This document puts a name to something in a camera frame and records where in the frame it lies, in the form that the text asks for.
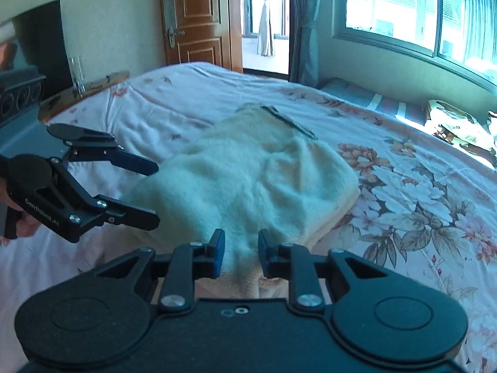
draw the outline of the white curtain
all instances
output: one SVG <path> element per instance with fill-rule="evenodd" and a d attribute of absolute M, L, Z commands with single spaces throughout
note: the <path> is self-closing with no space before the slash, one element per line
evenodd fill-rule
<path fill-rule="evenodd" d="M 274 34 L 271 28 L 271 10 L 269 0 L 264 0 L 260 14 L 259 35 L 257 37 L 257 53 L 261 56 L 274 56 Z"/>
<path fill-rule="evenodd" d="M 464 0 L 465 59 L 497 64 L 497 0 Z"/>

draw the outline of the white blanket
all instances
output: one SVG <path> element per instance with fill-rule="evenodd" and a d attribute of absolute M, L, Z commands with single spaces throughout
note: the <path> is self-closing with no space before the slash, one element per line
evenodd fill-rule
<path fill-rule="evenodd" d="M 217 296 L 268 297 L 258 232 L 311 248 L 359 196 L 355 172 L 327 144 L 274 108 L 247 106 L 161 164 L 123 200 L 156 210 L 160 226 L 136 230 L 146 246 L 170 253 L 226 233 L 221 277 L 202 285 Z"/>

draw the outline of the white wall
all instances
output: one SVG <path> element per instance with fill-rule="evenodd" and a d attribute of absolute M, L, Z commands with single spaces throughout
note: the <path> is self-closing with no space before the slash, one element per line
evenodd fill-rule
<path fill-rule="evenodd" d="M 497 97 L 453 73 L 387 49 L 332 39 L 334 0 L 321 0 L 318 35 L 320 83 L 332 77 L 399 101 L 424 105 L 441 99 L 479 120 L 497 110 Z"/>
<path fill-rule="evenodd" d="M 0 0 L 0 22 L 49 1 Z M 160 0 L 60 1 L 68 56 L 81 56 L 87 80 L 166 63 Z"/>

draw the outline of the bed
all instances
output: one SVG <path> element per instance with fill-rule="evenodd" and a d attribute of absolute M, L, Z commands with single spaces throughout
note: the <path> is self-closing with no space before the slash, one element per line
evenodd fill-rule
<path fill-rule="evenodd" d="M 311 129 L 357 172 L 361 195 L 312 249 L 344 248 L 459 301 L 469 332 L 457 356 L 468 372 L 497 369 L 497 175 L 394 117 L 298 84 L 207 63 L 157 69 L 85 99 L 52 122 L 109 132 L 158 163 L 246 103 L 275 106 Z M 108 163 L 72 163 L 91 195 L 119 198 L 141 177 Z M 0 244 L 0 372 L 25 357 L 15 312 L 34 293 L 125 253 L 137 242 L 103 226 L 70 244 L 45 227 Z"/>

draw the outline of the hand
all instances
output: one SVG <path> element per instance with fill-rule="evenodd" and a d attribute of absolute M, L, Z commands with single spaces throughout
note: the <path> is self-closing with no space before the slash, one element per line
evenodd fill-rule
<path fill-rule="evenodd" d="M 32 215 L 27 214 L 17 203 L 15 203 L 7 194 L 7 182 L 5 179 L 0 178 L 0 202 L 5 203 L 8 207 L 22 212 L 22 218 L 17 220 L 16 223 L 16 234 L 18 237 L 29 237 L 32 236 L 38 227 L 40 222 L 36 220 Z"/>

